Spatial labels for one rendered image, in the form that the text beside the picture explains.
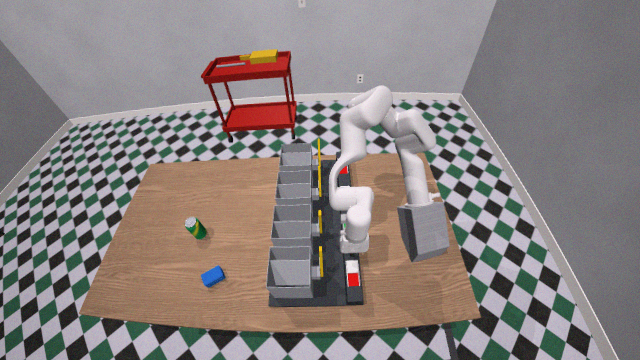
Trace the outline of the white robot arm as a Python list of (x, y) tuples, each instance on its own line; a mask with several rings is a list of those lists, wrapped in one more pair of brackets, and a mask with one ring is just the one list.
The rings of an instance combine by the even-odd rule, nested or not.
[(440, 193), (428, 192), (424, 164), (417, 156), (435, 147), (433, 131), (417, 110), (398, 113), (392, 103), (391, 91), (378, 86), (353, 98), (340, 116), (341, 156), (329, 175), (329, 203), (333, 210), (347, 211), (341, 214), (345, 229), (340, 235), (353, 244), (360, 244), (367, 237), (374, 192), (370, 187), (337, 187), (337, 178), (344, 167), (366, 157), (366, 129), (379, 124), (391, 138), (397, 138), (395, 148), (403, 172), (406, 208), (430, 205), (434, 203), (432, 199), (440, 197)]

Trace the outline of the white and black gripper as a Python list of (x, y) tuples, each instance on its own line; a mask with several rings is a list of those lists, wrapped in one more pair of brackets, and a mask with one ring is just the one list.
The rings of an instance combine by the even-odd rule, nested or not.
[(369, 234), (367, 234), (367, 237), (365, 239), (364, 242), (362, 242), (362, 244), (354, 244), (353, 243), (350, 244), (350, 242), (345, 238), (345, 235), (341, 234), (340, 237), (340, 245), (339, 245), (339, 249), (342, 253), (349, 253), (351, 254), (350, 257), (354, 257), (354, 255), (356, 253), (362, 253), (362, 252), (366, 252), (368, 251), (369, 248)]

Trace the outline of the green drink can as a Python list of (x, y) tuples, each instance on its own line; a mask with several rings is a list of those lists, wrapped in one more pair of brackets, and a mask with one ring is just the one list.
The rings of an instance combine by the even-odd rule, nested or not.
[(195, 217), (189, 217), (185, 221), (185, 227), (198, 240), (205, 238), (207, 235), (207, 230)]

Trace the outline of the blue plastic box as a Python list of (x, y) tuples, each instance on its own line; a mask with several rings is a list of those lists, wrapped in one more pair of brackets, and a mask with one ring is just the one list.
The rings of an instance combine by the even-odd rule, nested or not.
[(201, 275), (201, 278), (204, 283), (204, 286), (209, 288), (217, 284), (218, 282), (224, 280), (226, 277), (224, 275), (222, 268), (220, 266), (216, 266), (213, 269), (203, 273)]

